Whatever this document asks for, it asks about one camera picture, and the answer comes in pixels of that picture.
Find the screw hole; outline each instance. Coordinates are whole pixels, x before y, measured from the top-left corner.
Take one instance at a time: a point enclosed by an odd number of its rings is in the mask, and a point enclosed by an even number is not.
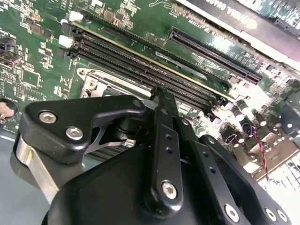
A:
[[[169,139],[169,140],[172,140],[171,135],[165,135],[165,137],[166,137],[167,139]]]
[[[173,153],[173,151],[172,151],[172,149],[171,148],[169,148],[169,147],[166,147],[166,149],[165,149],[169,154],[172,154]]]
[[[208,154],[207,154],[205,151],[203,151],[202,154],[203,154],[206,158],[208,158]]]
[[[216,173],[216,171],[215,171],[215,169],[214,168],[212,168],[212,167],[210,167],[210,171],[212,172],[212,173]]]

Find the gray surface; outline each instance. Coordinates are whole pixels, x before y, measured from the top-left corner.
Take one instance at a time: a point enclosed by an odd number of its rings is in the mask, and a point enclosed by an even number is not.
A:
[[[0,224],[41,225],[49,204],[41,190],[14,174],[9,164],[14,142],[2,135],[13,138],[0,132]],[[85,169],[98,164],[92,159],[83,163]]]

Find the red and black wire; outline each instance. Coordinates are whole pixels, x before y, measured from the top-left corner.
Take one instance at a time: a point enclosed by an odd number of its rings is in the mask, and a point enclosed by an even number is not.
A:
[[[264,149],[263,149],[263,142],[260,140],[260,138],[258,137],[257,133],[254,131],[253,132],[253,137],[256,139],[258,145],[259,145],[259,149],[261,151],[262,154],[262,162],[263,162],[263,167],[266,171],[266,179],[267,182],[269,182],[269,171],[268,171],[268,167],[267,167],[267,158],[264,154]]]

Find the screw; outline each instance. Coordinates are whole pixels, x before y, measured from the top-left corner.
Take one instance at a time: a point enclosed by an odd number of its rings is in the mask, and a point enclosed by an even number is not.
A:
[[[177,191],[176,188],[174,187],[173,184],[171,184],[170,182],[164,182],[162,185],[163,188],[163,192],[164,194],[170,198],[170,199],[174,199],[177,196]]]
[[[188,125],[188,121],[186,119],[182,119],[184,125]]]
[[[167,115],[168,111],[166,109],[161,109],[161,111],[163,112],[163,114]]]
[[[66,135],[72,140],[80,140],[83,137],[83,132],[77,127],[69,127],[66,129]]]
[[[287,222],[286,215],[282,211],[280,211],[280,210],[277,210],[277,212],[278,212],[280,218],[282,218],[283,221]]]
[[[228,215],[228,217],[235,223],[237,223],[239,221],[239,215],[237,213],[237,211],[229,204],[225,205],[225,211],[226,214]]]
[[[43,123],[54,123],[57,120],[52,112],[42,112],[38,117]]]
[[[133,100],[133,104],[134,104],[136,107],[141,107],[141,103],[140,103],[140,101],[138,101],[138,100]]]
[[[265,210],[266,210],[266,213],[267,213],[268,217],[269,217],[273,222],[276,222],[276,221],[277,221],[277,218],[276,218],[276,216],[274,215],[274,213],[273,213],[271,210],[269,210],[268,208],[265,208]]]
[[[211,137],[208,137],[208,141],[209,141],[210,143],[212,143],[212,144],[215,143],[214,139],[212,139]]]

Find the white connector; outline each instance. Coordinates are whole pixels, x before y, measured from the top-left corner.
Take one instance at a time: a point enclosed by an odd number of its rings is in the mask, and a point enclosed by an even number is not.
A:
[[[82,19],[83,19],[83,14],[76,12],[76,11],[70,12],[69,21],[73,22],[73,21],[78,21],[78,20],[82,20]]]
[[[58,43],[66,48],[70,48],[73,45],[74,40],[71,37],[60,35]]]

